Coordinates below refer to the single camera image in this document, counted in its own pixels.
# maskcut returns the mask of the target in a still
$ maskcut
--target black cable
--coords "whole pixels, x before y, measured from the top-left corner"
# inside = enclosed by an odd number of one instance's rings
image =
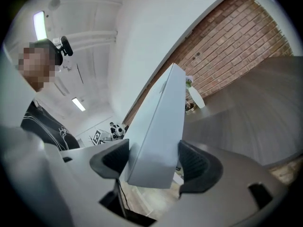
[[[119,184],[119,187],[120,187],[120,189],[121,189],[121,191],[122,191],[122,193],[123,193],[123,195],[124,195],[126,205],[127,205],[128,209],[131,210],[131,208],[128,206],[127,198],[126,198],[126,196],[125,196],[125,193],[123,192],[123,189],[122,189],[122,186],[121,186],[121,183],[120,183],[120,180],[119,180],[119,179],[118,179],[118,184]]]

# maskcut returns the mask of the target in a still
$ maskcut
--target ceiling light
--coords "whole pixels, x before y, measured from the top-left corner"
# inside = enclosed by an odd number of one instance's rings
[[[85,111],[85,108],[82,106],[82,104],[79,102],[79,100],[75,97],[72,99],[72,102],[83,112]]]
[[[46,39],[46,30],[44,24],[44,12],[34,14],[34,26],[36,31],[37,40]]]

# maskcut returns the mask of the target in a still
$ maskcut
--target white wall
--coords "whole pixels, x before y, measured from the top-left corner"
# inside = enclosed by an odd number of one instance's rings
[[[300,37],[283,8],[275,0],[256,0],[271,15],[287,38],[295,56],[303,55],[303,46]]]
[[[65,125],[65,127],[71,132],[71,134],[76,137],[81,133],[87,131],[88,129],[95,127],[109,119],[113,119],[113,121],[116,121],[116,115],[108,105],[106,110],[104,109],[104,107],[102,109],[86,110],[81,113],[81,116],[78,116],[75,119],[60,120],[60,122]],[[107,127],[104,127],[104,129],[102,130],[109,131],[109,123],[108,129]]]
[[[188,33],[223,0],[124,0],[111,48],[110,104],[123,120]]]
[[[96,110],[86,110],[81,113],[77,119],[60,120],[75,138],[81,139],[84,146],[93,146],[90,142],[90,136],[93,138],[96,130],[103,130],[110,133],[109,123],[114,122],[120,124],[121,121],[117,120],[117,116],[108,105],[107,110],[104,108]]]

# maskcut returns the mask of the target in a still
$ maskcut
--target brick wall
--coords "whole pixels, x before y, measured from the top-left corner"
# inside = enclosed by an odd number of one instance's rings
[[[255,0],[224,0],[172,53],[124,122],[130,124],[150,88],[173,62],[194,77],[193,86],[205,98],[265,58],[289,55],[286,38]],[[187,100],[192,102],[188,92]]]

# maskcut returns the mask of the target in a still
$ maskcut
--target black t-shirt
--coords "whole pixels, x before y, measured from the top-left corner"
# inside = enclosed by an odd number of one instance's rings
[[[32,102],[24,115],[21,127],[35,133],[44,143],[56,145],[59,150],[80,148],[77,140],[43,107]]]

